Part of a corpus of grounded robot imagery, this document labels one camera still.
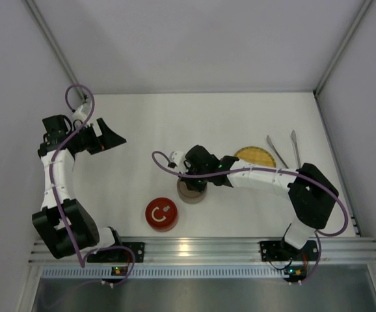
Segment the red lid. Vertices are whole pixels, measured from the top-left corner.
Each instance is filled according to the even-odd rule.
[[[178,221],[175,203],[164,197],[152,200],[145,211],[146,220],[156,231],[168,231]]]

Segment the gray wall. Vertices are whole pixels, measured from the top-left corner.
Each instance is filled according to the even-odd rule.
[[[376,237],[376,2],[322,91],[320,104],[359,223],[365,235]]]
[[[77,78],[117,94],[312,91],[362,0],[36,2]]]
[[[31,214],[43,198],[36,153],[41,119],[66,112],[68,86],[20,0],[0,0],[0,311],[12,311],[35,232]]]

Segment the white arrow symbol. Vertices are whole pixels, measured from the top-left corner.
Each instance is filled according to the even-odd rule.
[[[159,210],[159,207],[155,207],[153,210],[152,210],[152,219],[154,219],[156,222],[162,222],[162,221],[165,221],[167,218],[165,216],[163,216],[162,218],[160,219],[157,219],[155,218],[155,211]]]

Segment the metal rail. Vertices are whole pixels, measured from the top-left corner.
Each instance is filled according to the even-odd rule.
[[[65,57],[65,54],[62,52],[58,42],[56,41],[51,29],[49,28],[48,24],[46,23],[44,16],[40,12],[38,6],[36,5],[34,0],[22,0],[23,4],[25,5],[27,11],[30,13],[32,19],[40,29],[42,35],[44,36],[45,41],[51,48],[55,58],[57,59],[58,63],[60,64],[63,72],[67,76],[68,80],[70,81],[71,85],[76,85],[78,83],[78,79],[75,76],[74,72],[71,69],[68,60]],[[85,95],[80,88],[74,88],[79,96],[80,100],[84,102]]]
[[[123,237],[126,242],[145,242],[146,265],[260,265],[260,241],[268,238],[159,238]],[[376,263],[376,240],[371,238],[322,238],[320,265]],[[77,265],[77,257],[55,259],[42,241],[37,241],[29,258],[30,265]]]
[[[323,90],[325,83],[331,76],[332,71],[338,64],[339,60],[343,56],[345,50],[349,46],[349,43],[353,36],[355,35],[356,31],[360,27],[361,22],[363,21],[364,17],[366,16],[366,13],[368,12],[369,8],[371,8],[371,5],[373,4],[375,0],[364,0],[360,8],[358,9],[357,15],[355,16],[353,22],[350,24],[350,28],[345,33],[345,36],[343,40],[341,41],[340,45],[338,46],[337,51],[335,52],[334,56],[332,57],[331,61],[329,62],[329,65],[327,66],[327,69],[324,71],[324,74],[322,75],[321,79],[319,80],[316,89],[314,90],[314,94],[318,96],[321,91]]]

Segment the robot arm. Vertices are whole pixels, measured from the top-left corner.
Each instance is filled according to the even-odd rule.
[[[76,120],[83,121],[87,117],[89,107],[89,103],[83,104],[76,110],[73,117]],[[51,163],[52,156],[59,145],[73,131],[72,123],[63,115],[45,118],[43,123],[46,134],[44,135],[44,142],[41,143],[38,150],[38,155],[45,170],[45,195],[41,211],[35,213],[32,218],[35,229],[55,258],[60,259],[75,253],[66,228],[60,221],[59,210],[52,190],[53,185],[49,176],[49,166],[52,164],[55,188],[79,249],[83,250],[94,246],[101,248],[118,244],[117,232],[111,227],[99,229],[75,198],[72,186],[72,170],[77,153],[85,150],[90,154],[99,153],[121,145],[126,140],[110,130],[103,119],[99,118],[97,125],[88,125],[73,136],[59,151],[55,161]]]
[[[283,170],[273,172],[255,171],[253,168],[264,166],[250,164],[237,157],[224,156],[222,159],[210,154],[204,147],[195,146],[186,154],[175,151],[170,155],[170,166],[183,174],[204,175],[243,169],[242,172],[234,172],[226,175],[218,175],[202,179],[186,178],[185,182],[189,190],[203,192],[207,183],[227,187],[249,187],[260,189],[281,196],[292,202],[296,217],[286,230],[282,239],[282,248],[291,254],[299,253],[306,241],[314,236],[314,232],[323,229],[327,225],[335,201],[326,192],[310,184],[309,182],[282,172],[298,172],[304,176],[321,183],[336,196],[338,191],[328,179],[312,164],[305,163],[298,170]]]

